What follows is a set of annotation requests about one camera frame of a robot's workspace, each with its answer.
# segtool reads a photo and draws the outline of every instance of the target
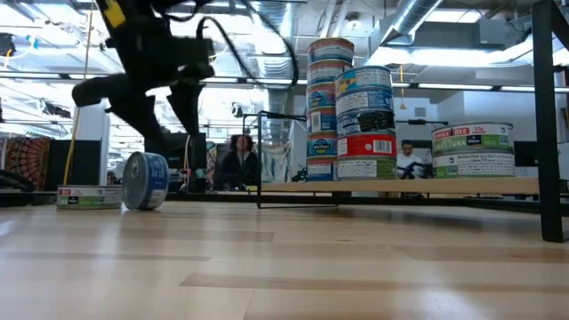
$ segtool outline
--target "ceiling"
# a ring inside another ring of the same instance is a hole
[[[511,1],[512,5],[503,6],[503,0],[444,1],[427,19],[431,22],[474,23],[481,14],[495,10],[495,20],[517,18],[529,12],[531,0]],[[347,38],[355,44],[355,65],[362,66],[370,56],[368,38],[373,32],[375,22],[395,12],[397,0],[348,0],[345,13],[353,13],[361,24],[359,28],[349,28],[345,16],[333,19],[328,29],[338,36]],[[189,6],[177,6],[178,12],[190,12]],[[66,137],[71,131],[71,117],[74,103],[71,89],[87,73],[109,74],[120,72],[122,66],[112,49],[106,49],[103,42],[108,37],[99,11],[92,11],[90,1],[71,0],[10,0],[0,2],[0,33],[14,34],[17,54],[14,58],[0,57],[0,97],[4,118],[20,122],[3,131],[17,134],[49,135],[54,138]],[[333,10],[332,0],[295,1],[287,5],[290,12],[291,34],[299,60],[301,79],[305,78],[307,66],[306,54],[311,42],[322,34],[326,10]],[[227,4],[216,2],[208,7],[208,15],[213,15],[228,31],[245,63],[257,76],[262,76],[259,65],[263,56],[258,48],[273,41],[266,33],[260,33],[258,21],[242,15],[243,9],[237,7],[236,15],[229,15]],[[90,14],[92,12],[92,36],[87,55],[87,42]],[[172,32],[177,36],[193,36],[199,17],[187,23],[172,24]],[[215,42],[216,61],[213,63],[216,76],[243,76],[235,59],[229,54],[220,32],[207,28],[205,35]],[[531,64],[512,68],[453,68],[404,64],[402,69],[394,69],[393,77],[403,77],[406,82],[432,82],[456,84],[532,84]],[[35,73],[55,73],[60,76],[38,76],[41,79],[21,79],[22,76],[34,76]],[[171,131],[181,130],[170,106],[165,101],[167,90],[157,92],[156,115],[161,124]],[[432,98],[436,92],[414,91],[418,96]],[[247,88],[224,88],[222,85],[206,88],[200,97],[200,124],[225,126],[214,135],[223,139],[224,134],[239,133],[241,119],[231,114],[233,106],[238,104],[246,112],[256,112],[268,108],[266,90]],[[67,111],[66,116],[54,115],[53,108]],[[111,118],[112,152],[123,155],[132,148],[141,148],[140,136],[124,123]]]

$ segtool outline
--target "woman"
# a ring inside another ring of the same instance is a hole
[[[215,185],[217,188],[235,188],[257,184],[257,155],[252,152],[248,135],[231,137],[231,151],[221,161]]]

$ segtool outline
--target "person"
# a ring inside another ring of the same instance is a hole
[[[248,135],[231,138],[231,151],[221,161],[216,174],[216,188],[241,188],[257,184],[257,155],[252,152],[252,139]]]
[[[404,175],[404,171],[399,168],[407,168],[412,163],[422,164],[422,160],[413,154],[413,143],[410,140],[401,141],[402,153],[397,155],[397,177],[401,178]],[[415,179],[420,179],[422,175],[422,167],[415,165],[412,171],[412,175]]]

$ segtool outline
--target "man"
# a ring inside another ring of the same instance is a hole
[[[413,155],[413,144],[410,140],[403,140],[401,141],[401,149],[403,151],[402,154],[397,155],[397,177],[401,178],[404,174],[404,171],[399,168],[406,169],[412,163],[422,164],[422,160],[418,156]],[[422,174],[422,167],[415,165],[411,174],[415,177],[415,179],[420,179]]]

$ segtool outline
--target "white pillar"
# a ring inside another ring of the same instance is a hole
[[[100,141],[99,184],[101,186],[107,185],[108,148],[110,147],[110,119],[105,113],[107,107],[108,101],[103,100],[99,104],[82,107],[80,113],[76,112],[76,116],[79,115],[76,140]]]

